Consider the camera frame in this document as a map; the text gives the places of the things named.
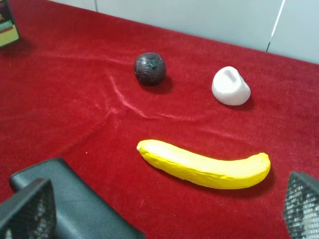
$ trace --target dark round fruit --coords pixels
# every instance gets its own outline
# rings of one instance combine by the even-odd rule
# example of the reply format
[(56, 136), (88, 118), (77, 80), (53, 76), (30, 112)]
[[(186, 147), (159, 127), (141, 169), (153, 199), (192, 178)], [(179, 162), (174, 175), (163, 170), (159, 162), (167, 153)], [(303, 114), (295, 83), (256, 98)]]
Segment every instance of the dark round fruit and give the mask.
[(162, 57), (154, 52), (147, 52), (135, 61), (134, 72), (137, 80), (146, 86), (155, 86), (163, 81), (166, 65)]

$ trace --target red fabric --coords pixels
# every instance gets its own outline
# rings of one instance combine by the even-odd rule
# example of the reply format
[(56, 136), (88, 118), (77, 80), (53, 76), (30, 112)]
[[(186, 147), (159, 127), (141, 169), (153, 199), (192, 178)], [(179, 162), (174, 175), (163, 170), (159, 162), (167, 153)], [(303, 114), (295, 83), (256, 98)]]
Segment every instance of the red fabric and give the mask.
[[(0, 202), (9, 176), (62, 156), (149, 239), (288, 239), (291, 171), (319, 177), (319, 66), (43, 0), (11, 0), (23, 39), (0, 51)], [(141, 87), (135, 58), (154, 51), (167, 78)], [(212, 95), (233, 66), (250, 100)], [(169, 176), (136, 151), (159, 139), (239, 159), (266, 152), (267, 178), (249, 189), (207, 189)]]

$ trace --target toy banana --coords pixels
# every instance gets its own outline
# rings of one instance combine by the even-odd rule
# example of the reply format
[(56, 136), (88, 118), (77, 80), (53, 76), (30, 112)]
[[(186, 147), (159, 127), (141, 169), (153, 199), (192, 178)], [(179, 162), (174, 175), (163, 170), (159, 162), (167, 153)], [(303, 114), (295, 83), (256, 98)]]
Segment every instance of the toy banana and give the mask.
[(246, 159), (225, 161), (153, 139), (140, 141), (137, 150), (152, 166), (209, 188), (248, 188), (263, 181), (270, 170), (270, 160), (265, 153)]

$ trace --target mesh pad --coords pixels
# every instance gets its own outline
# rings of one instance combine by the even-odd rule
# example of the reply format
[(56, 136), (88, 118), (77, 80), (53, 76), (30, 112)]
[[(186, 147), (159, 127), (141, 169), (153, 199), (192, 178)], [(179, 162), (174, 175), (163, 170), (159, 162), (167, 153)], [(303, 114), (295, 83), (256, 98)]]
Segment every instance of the mesh pad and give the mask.
[(37, 179), (0, 206), (0, 239), (51, 239), (55, 217), (51, 181)]
[(319, 181), (293, 172), (285, 198), (284, 219), (293, 239), (319, 239)]

